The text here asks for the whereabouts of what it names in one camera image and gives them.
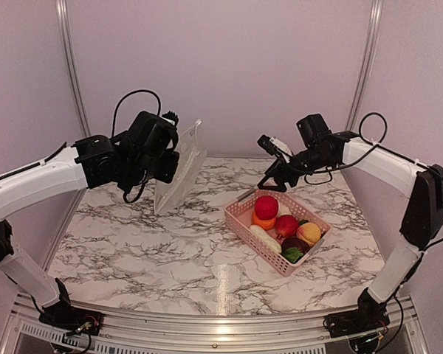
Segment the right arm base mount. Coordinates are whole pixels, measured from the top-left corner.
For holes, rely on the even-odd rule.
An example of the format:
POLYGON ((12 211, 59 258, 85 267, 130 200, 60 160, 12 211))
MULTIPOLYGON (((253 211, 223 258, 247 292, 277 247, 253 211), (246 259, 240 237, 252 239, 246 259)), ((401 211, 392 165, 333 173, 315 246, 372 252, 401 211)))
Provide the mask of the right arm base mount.
POLYGON ((377 302, 366 288, 360 294, 354 310, 330 313, 324 317, 323 326, 331 338, 387 327, 390 319, 386 313, 386 306, 387 302, 377 302))

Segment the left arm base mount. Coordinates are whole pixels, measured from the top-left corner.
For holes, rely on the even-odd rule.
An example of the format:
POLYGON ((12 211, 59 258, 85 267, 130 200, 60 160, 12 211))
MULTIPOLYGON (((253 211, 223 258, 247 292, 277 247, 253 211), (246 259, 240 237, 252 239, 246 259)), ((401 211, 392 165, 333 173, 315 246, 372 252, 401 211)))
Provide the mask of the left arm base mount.
POLYGON ((74 307, 65 285, 58 278, 55 278, 55 281, 59 290, 58 302, 39 310, 39 321, 67 330, 68 336, 84 332, 91 336, 97 336, 103 323, 103 314, 94 310, 74 307))

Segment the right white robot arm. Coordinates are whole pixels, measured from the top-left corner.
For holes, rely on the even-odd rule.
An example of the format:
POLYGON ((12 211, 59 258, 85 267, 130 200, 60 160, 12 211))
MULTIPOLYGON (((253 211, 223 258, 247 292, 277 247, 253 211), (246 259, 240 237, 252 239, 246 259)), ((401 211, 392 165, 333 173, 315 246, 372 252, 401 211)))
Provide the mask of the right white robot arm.
POLYGON ((305 146, 299 153, 274 136, 258 139, 258 145, 275 157, 258 188, 285 192, 306 176, 353 170, 369 177, 375 187, 385 187, 388 196, 399 197, 393 204, 403 212, 396 219, 398 238, 365 292, 367 299, 387 302, 438 244, 436 236, 443 227, 443 168, 408 158, 386 148, 381 140, 369 141, 352 131, 334 133, 319 114, 301 119, 297 128, 305 146))

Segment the orange knitted orange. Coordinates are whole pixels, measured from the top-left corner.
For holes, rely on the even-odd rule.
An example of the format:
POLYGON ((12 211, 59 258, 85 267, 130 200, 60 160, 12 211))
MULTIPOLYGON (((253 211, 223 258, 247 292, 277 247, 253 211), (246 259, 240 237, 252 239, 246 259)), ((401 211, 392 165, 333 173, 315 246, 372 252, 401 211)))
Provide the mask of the orange knitted orange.
POLYGON ((252 225, 261 227, 263 230, 268 231, 275 228, 277 218, 260 219, 255 212, 252 213, 252 225))

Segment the pink plastic basket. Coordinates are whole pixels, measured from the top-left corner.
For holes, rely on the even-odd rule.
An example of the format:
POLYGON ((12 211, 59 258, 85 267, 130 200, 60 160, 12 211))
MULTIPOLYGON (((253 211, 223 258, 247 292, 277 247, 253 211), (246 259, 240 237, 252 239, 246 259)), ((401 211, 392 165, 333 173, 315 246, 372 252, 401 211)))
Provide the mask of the pink plastic basket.
POLYGON ((224 208, 225 223, 288 277, 319 249, 332 226, 289 195, 250 190, 224 208))

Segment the clear polka dot zip bag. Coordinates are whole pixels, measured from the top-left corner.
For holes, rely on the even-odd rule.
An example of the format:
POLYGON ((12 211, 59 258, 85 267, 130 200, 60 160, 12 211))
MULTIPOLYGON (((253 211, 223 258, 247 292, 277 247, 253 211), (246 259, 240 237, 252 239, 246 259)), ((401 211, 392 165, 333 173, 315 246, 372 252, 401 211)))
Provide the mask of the clear polka dot zip bag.
POLYGON ((176 152, 179 163, 170 184, 157 181, 154 191, 154 213, 165 215, 184 204, 207 157, 201 119, 194 122, 180 137, 176 152))

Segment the white knitted radish with leaves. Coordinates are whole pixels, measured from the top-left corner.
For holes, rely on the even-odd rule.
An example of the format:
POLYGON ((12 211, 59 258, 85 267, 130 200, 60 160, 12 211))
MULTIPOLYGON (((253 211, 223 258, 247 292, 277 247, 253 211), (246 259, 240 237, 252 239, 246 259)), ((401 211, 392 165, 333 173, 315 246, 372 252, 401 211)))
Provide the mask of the white knitted radish with leaves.
POLYGON ((284 204, 278 205, 278 214, 277 214, 278 218, 283 215, 291 215, 291 214, 292 214, 292 212, 290 211, 290 209, 287 206, 285 206, 284 204))

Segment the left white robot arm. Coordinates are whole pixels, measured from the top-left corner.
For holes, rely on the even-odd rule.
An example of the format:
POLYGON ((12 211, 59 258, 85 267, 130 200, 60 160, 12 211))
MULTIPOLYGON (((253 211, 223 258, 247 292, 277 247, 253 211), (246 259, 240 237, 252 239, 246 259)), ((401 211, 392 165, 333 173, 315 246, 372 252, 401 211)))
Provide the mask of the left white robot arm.
POLYGON ((0 175, 0 271, 30 294, 63 328, 78 323, 65 286, 51 278, 17 244, 7 217, 66 192, 115 183, 129 204, 134 188, 143 191, 151 179, 169 184, 179 154, 178 116, 140 112, 130 128, 116 136, 90 136, 62 145, 45 159, 0 175))

